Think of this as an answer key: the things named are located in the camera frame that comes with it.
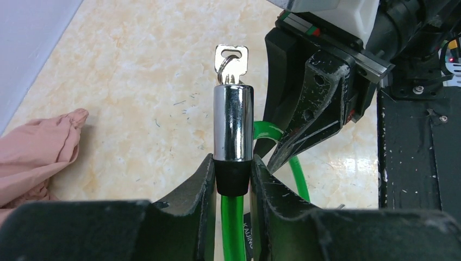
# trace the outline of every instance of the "white wall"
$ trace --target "white wall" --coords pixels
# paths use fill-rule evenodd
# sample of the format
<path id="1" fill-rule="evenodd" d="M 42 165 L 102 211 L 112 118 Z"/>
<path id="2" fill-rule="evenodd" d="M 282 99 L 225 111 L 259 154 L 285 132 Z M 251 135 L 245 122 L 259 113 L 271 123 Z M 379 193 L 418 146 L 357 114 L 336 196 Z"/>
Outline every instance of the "white wall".
<path id="1" fill-rule="evenodd" d="M 0 1 L 0 135 L 81 3 Z"/>

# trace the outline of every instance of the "pink fabric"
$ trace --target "pink fabric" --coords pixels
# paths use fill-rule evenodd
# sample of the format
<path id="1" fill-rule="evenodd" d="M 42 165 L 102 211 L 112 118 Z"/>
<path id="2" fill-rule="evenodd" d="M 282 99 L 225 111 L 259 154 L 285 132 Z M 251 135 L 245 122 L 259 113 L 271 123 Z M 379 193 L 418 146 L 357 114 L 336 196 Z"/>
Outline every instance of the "pink fabric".
<path id="1" fill-rule="evenodd" d="M 49 178 L 75 161 L 88 111 L 31 120 L 0 138 L 0 225 L 14 208 L 35 200 L 57 200 Z"/>

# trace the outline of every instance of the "silver metal cylinder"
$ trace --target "silver metal cylinder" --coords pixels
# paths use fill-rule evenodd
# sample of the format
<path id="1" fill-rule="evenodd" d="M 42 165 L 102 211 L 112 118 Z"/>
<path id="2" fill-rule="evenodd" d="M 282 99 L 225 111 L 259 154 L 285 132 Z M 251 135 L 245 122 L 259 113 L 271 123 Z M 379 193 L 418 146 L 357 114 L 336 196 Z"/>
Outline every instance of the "silver metal cylinder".
<path id="1" fill-rule="evenodd" d="M 253 87 L 225 84 L 214 89 L 215 160 L 253 159 Z"/>

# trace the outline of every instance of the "metal ring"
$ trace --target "metal ring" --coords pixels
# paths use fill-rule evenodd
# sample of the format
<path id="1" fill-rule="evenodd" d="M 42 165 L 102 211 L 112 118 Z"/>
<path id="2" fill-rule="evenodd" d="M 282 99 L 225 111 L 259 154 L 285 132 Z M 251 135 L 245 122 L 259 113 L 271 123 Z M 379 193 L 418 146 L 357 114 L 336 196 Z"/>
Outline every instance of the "metal ring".
<path id="1" fill-rule="evenodd" d="M 226 66 L 230 63 L 230 61 L 232 61 L 233 59 L 238 59 L 238 58 L 239 57 L 237 55 L 231 54 L 222 61 L 221 66 L 219 66 L 219 70 L 217 71 L 217 81 L 219 82 L 219 84 L 223 84 L 222 71 L 224 71 L 224 68 L 226 68 Z"/>

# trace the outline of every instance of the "black wire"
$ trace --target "black wire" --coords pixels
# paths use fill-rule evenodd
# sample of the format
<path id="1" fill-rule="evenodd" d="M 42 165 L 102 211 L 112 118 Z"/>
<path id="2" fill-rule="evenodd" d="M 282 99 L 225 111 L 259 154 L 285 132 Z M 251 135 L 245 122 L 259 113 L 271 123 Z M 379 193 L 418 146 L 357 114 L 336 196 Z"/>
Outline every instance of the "black wire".
<path id="1" fill-rule="evenodd" d="M 458 38 L 461 37 L 461 33 L 460 34 L 457 34 L 455 37 L 453 38 L 450 38 L 445 44 L 444 46 L 442 47 L 442 50 L 440 51 L 440 70 L 445 74 L 445 75 L 451 75 L 453 74 L 452 72 L 450 72 L 447 67 L 446 67 L 446 64 L 445 64 L 445 57 L 446 57 L 446 51 L 448 49 L 448 44 L 453 41 L 453 40 L 456 40 Z"/>

